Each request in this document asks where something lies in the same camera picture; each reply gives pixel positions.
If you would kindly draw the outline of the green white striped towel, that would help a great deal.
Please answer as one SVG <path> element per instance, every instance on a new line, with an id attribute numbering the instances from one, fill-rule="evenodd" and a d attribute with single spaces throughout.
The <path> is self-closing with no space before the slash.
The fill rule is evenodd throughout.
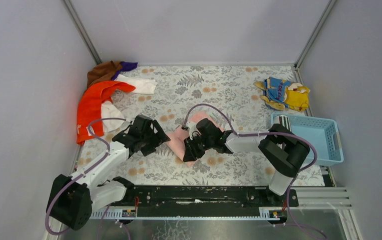
<path id="1" fill-rule="evenodd" d="M 278 115 L 275 117 L 274 122 L 277 124 L 282 125 L 285 127 L 288 131 L 292 131 L 290 118 L 286 115 Z"/>

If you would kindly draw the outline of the pink towel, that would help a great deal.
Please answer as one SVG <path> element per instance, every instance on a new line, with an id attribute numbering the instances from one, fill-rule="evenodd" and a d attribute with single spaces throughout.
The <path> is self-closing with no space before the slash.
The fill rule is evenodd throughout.
<path id="1" fill-rule="evenodd" d="M 199 121 L 203 119 L 209 119 L 214 123 L 214 125 L 221 130 L 223 130 L 222 127 L 220 127 L 215 120 L 213 120 L 206 112 L 199 111 L 192 115 L 188 119 L 188 122 L 193 122 L 197 124 Z M 177 127 L 173 132 L 168 132 L 167 136 L 170 138 L 170 141 L 167 142 L 167 146 L 173 151 L 173 153 L 178 157 L 182 162 L 184 162 L 188 167 L 191 167 L 194 165 L 195 160 L 185 162 L 184 161 L 184 155 L 185 155 L 185 144 L 184 140 L 189 137 L 189 133 L 186 130 L 183 130 L 180 126 Z"/>

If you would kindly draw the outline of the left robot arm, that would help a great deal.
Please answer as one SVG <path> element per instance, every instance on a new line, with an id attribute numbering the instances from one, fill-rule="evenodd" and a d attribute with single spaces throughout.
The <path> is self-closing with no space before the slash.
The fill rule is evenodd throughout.
<path id="1" fill-rule="evenodd" d="M 64 231 L 53 231 L 50 218 L 76 231 L 86 224 L 91 213 L 121 201 L 126 194 L 126 186 L 115 180 L 103 183 L 103 179 L 133 154 L 141 152 L 147 156 L 170 141 L 157 120 L 141 114 L 124 131 L 115 135 L 111 142 L 96 135 L 93 128 L 95 123 L 98 120 L 89 123 L 87 131 L 103 142 L 106 149 L 85 167 L 69 176 L 60 174 L 54 179 L 45 216 L 45 228 L 51 235 L 59 236 Z"/>

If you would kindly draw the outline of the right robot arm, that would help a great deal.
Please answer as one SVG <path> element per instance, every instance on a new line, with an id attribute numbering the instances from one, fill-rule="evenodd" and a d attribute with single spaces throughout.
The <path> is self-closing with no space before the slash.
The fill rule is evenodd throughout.
<path id="1" fill-rule="evenodd" d="M 285 126 L 275 123 L 267 132 L 236 133 L 221 130 L 209 119 L 185 128 L 189 136 L 184 139 L 184 162 L 202 158 L 206 151 L 220 154 L 262 153 L 275 168 L 268 190 L 277 196 L 286 193 L 314 147 L 305 139 L 294 135 Z"/>

